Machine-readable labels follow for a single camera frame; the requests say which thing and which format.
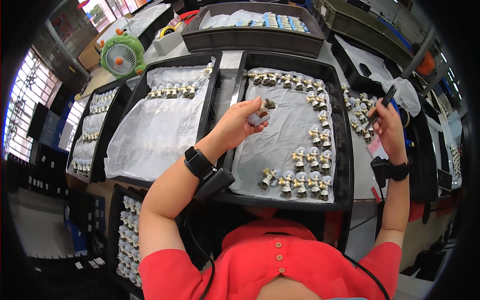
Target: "cardboard box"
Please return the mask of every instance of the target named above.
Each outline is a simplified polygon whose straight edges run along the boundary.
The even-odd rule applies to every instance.
[[[78,61],[82,64],[82,66],[85,69],[90,69],[92,67],[95,67],[100,63],[100,52],[102,51],[100,49],[100,45],[96,43],[97,39],[104,34],[107,29],[112,25],[113,23],[110,23],[105,27],[102,32],[100,32],[80,53],[78,56]]]

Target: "small desk fan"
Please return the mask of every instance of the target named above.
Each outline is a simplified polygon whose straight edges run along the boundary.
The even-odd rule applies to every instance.
[[[142,43],[136,36],[120,29],[115,31],[117,36],[100,41],[102,67],[117,79],[142,74],[146,68]]]

